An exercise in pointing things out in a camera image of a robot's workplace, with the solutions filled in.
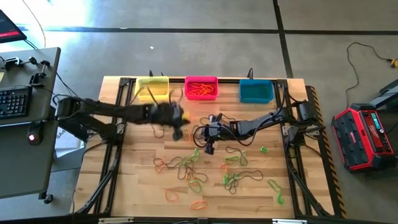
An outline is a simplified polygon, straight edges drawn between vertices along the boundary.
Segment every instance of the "computer keyboard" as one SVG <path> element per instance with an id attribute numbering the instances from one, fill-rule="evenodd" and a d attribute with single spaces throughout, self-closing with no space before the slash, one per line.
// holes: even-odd
<path id="1" fill-rule="evenodd" d="M 0 119 L 28 116 L 31 86 L 0 88 Z"/>

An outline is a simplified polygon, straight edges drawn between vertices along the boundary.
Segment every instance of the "blue bin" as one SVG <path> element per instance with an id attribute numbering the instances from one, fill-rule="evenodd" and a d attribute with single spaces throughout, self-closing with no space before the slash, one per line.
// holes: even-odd
<path id="1" fill-rule="evenodd" d="M 269 103 L 274 99 L 274 88 L 270 80 L 240 80 L 239 99 L 242 103 Z"/>

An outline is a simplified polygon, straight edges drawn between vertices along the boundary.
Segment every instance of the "monitor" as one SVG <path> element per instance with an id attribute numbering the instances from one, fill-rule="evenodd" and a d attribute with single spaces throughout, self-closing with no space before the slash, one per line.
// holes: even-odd
<path id="1" fill-rule="evenodd" d="M 0 44 L 26 40 L 25 34 L 0 10 Z"/>

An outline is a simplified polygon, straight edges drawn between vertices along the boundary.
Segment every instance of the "yellow bin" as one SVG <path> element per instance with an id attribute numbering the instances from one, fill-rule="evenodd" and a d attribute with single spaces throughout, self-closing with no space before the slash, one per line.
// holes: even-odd
<path id="1" fill-rule="evenodd" d="M 147 86 L 156 100 L 169 99 L 169 77 L 138 77 L 136 80 L 134 95 L 137 94 L 139 89 L 144 88 L 138 93 L 137 97 L 140 100 L 152 100 L 152 97 L 146 88 Z"/>

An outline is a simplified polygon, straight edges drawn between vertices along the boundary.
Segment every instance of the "pink bin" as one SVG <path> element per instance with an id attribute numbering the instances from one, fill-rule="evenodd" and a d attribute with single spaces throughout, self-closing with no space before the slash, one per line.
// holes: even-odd
<path id="1" fill-rule="evenodd" d="M 195 95 L 195 91 L 200 90 L 200 86 L 212 85 L 214 89 L 208 95 Z M 217 77 L 185 77 L 185 96 L 188 100 L 215 100 L 218 96 Z"/>

